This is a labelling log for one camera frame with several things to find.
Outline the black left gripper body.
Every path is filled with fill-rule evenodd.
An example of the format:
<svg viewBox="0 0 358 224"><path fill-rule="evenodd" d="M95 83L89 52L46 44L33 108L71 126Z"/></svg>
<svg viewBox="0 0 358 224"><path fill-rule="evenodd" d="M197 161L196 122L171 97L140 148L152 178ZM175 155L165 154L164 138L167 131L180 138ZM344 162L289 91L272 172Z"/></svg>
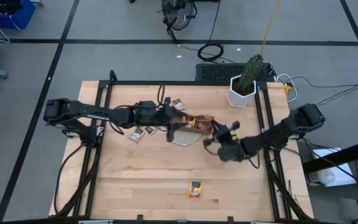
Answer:
<svg viewBox="0 0 358 224"><path fill-rule="evenodd" d="M135 104L136 125L168 125L170 117L166 106L157 106L153 101L140 101Z"/></svg>

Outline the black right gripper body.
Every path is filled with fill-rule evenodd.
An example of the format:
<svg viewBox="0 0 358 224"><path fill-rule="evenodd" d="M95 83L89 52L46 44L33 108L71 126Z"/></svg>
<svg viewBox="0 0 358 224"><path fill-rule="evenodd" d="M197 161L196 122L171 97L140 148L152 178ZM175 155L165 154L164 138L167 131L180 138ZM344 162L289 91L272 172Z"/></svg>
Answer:
<svg viewBox="0 0 358 224"><path fill-rule="evenodd" d="M223 162L242 162L245 158L245 153L239 144L224 144L218 149L218 157Z"/></svg>

